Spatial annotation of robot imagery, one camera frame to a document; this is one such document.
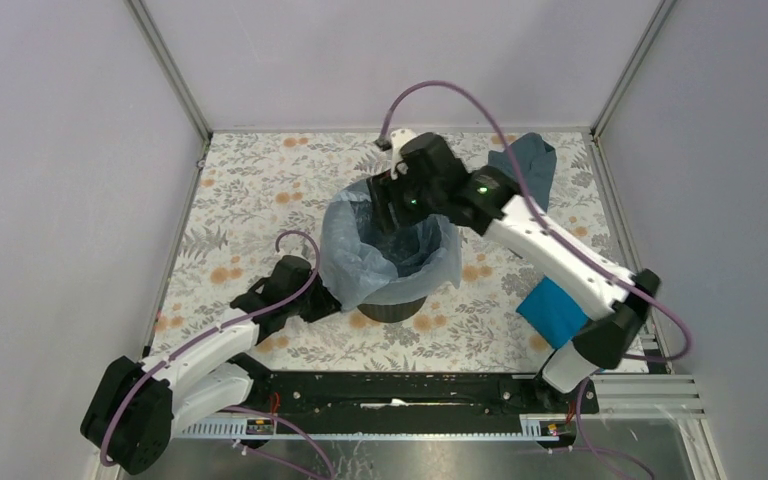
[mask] white wall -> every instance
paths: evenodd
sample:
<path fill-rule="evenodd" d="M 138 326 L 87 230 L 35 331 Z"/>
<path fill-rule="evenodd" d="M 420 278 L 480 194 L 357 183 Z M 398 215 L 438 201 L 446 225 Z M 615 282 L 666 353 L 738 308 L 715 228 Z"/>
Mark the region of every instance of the white wall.
<path fill-rule="evenodd" d="M 604 144 L 729 479 L 768 478 L 768 1 L 679 2 Z"/>
<path fill-rule="evenodd" d="M 149 0 L 214 129 L 380 127 L 451 80 L 507 126 L 592 124 L 658 0 Z M 399 124 L 475 127 L 450 92 Z"/>
<path fill-rule="evenodd" d="M 123 2 L 0 2 L 0 479 L 83 476 L 199 148 Z"/>

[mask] translucent blue trash bag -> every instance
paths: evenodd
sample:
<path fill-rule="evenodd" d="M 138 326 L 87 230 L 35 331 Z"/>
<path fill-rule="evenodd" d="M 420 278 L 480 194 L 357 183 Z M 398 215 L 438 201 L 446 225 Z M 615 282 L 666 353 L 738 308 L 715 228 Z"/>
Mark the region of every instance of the translucent blue trash bag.
<path fill-rule="evenodd" d="M 366 180 L 341 190 L 328 204 L 320 239 L 322 283 L 343 311 L 362 303 L 398 305 L 427 297 L 461 279 L 457 226 L 431 215 L 384 235 L 372 220 Z"/>

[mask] dark blue cloth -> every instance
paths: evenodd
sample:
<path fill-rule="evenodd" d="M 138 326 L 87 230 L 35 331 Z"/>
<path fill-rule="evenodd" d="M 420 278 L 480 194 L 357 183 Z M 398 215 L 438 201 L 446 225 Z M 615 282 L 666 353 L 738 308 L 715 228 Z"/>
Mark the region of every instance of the dark blue cloth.
<path fill-rule="evenodd" d="M 537 133 L 526 133 L 511 144 L 511 150 L 513 150 L 517 164 L 525 176 L 525 183 L 528 185 L 532 197 L 543 211 L 548 210 L 549 191 L 552 189 L 555 166 L 558 163 L 555 147 L 544 142 L 543 137 Z M 514 168 L 505 152 L 491 151 L 487 157 L 487 164 L 498 168 L 516 180 Z"/>
<path fill-rule="evenodd" d="M 544 142 L 540 135 L 529 133 L 514 141 L 511 149 L 534 201 L 547 211 L 558 163 L 555 148 Z M 514 178 L 513 167 L 504 152 L 491 151 L 487 163 Z M 534 287 L 516 311 L 556 349 L 567 343 L 587 322 L 587 316 L 575 301 L 548 278 Z"/>

